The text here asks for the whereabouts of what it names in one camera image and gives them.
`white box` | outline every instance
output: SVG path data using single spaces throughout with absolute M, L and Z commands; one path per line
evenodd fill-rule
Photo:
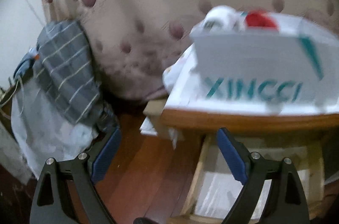
M 300 17 L 270 13 L 279 32 L 191 31 L 206 98 L 334 105 L 339 97 L 339 41 Z

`wooden crate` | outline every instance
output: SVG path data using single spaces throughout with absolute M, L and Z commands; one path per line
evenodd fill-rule
M 255 148 L 255 143 L 252 142 L 250 138 L 241 138 L 238 139 L 245 144 L 245 146 L 251 151 L 251 148 Z M 198 223 L 206 223 L 206 224 L 219 224 L 223 221 L 220 218 L 212 218 L 212 217 L 204 217 L 194 214 L 194 207 L 197 203 L 203 180 L 204 180 L 204 170 L 206 169 L 206 157 L 211 145 L 215 144 L 215 135 L 207 135 L 199 157 L 199 161 L 193 176 L 193 180 L 191 183 L 191 187 L 189 189 L 189 193 L 187 195 L 186 201 L 182 208 L 182 211 L 179 216 L 172 217 L 167 220 L 168 224 L 198 224 Z M 298 142 L 295 139 L 284 138 L 284 136 L 275 136 L 273 138 L 268 138 L 265 140 L 265 144 L 269 145 L 269 147 L 290 147 L 292 146 L 305 146 L 307 149 L 307 164 L 308 164 L 308 208 L 310 213 L 310 219 L 313 219 L 317 216 L 320 210 L 321 201 L 323 199 L 324 192 L 324 166 L 323 166 L 323 158 L 322 158 L 322 150 L 320 141 L 304 139 Z M 296 168 L 298 166 L 302 166 L 304 162 L 298 162 Z M 250 223 L 257 223 L 258 219 L 252 219 Z

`gray plaid blanket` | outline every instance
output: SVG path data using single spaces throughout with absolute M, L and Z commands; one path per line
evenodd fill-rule
M 103 111 L 87 37 L 77 21 L 51 22 L 38 37 L 34 78 L 72 124 L 93 126 Z

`red cloth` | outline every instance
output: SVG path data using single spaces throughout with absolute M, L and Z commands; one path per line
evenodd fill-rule
M 265 15 L 264 11 L 250 11 L 245 22 L 248 27 L 262 27 L 278 30 L 278 25 L 273 18 Z

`white plastic bag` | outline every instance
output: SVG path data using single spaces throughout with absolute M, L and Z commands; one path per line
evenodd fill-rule
M 98 134 L 91 127 L 70 124 L 34 79 L 23 88 L 13 97 L 11 126 L 28 166 L 39 178 L 48 158 L 74 159 Z
M 182 68 L 184 67 L 187 58 L 190 54 L 190 52 L 193 49 L 193 45 L 191 45 L 189 48 L 187 48 L 185 50 L 185 52 L 181 55 L 181 57 L 179 58 L 179 60 L 176 61 L 175 64 L 173 64 L 172 66 L 168 67 L 165 69 L 165 71 L 162 74 L 162 83 L 165 86 L 165 89 L 167 91 L 168 94 L 171 93 L 175 82 L 177 81 Z

